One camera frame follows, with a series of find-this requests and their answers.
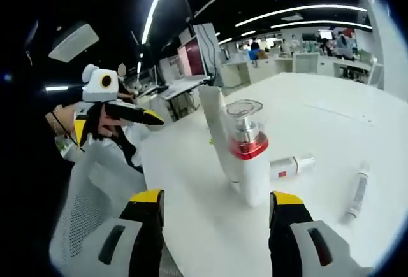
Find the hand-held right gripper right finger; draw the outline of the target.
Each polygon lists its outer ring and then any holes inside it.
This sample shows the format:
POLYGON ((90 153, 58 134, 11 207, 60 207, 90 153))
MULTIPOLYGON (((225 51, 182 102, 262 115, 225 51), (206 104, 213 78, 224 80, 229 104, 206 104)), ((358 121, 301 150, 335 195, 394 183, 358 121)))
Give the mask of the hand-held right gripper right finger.
POLYGON ((346 240, 322 220, 313 220, 292 194, 270 193, 268 247, 273 276, 366 276, 346 240))

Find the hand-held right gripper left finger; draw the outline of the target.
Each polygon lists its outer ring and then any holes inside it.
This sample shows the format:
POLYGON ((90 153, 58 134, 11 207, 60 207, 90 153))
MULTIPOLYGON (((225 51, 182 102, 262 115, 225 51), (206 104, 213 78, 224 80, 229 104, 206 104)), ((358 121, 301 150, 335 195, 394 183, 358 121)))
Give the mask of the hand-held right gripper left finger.
POLYGON ((119 218, 85 237, 72 276, 158 276, 164 246, 164 190, 132 195, 119 218))

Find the person's left hand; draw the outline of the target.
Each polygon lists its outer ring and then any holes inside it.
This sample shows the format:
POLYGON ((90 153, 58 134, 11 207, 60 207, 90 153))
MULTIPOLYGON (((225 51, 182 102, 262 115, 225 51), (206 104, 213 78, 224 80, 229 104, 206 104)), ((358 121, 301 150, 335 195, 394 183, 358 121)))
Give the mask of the person's left hand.
MULTIPOLYGON (((56 112, 56 117, 61 122, 62 126, 72 134, 74 132, 74 118, 78 103, 63 106, 56 112)), ((106 114, 105 104, 99 107, 99 119, 97 120, 97 133, 112 137, 117 134, 116 127, 122 125, 121 120, 115 120, 106 114)))

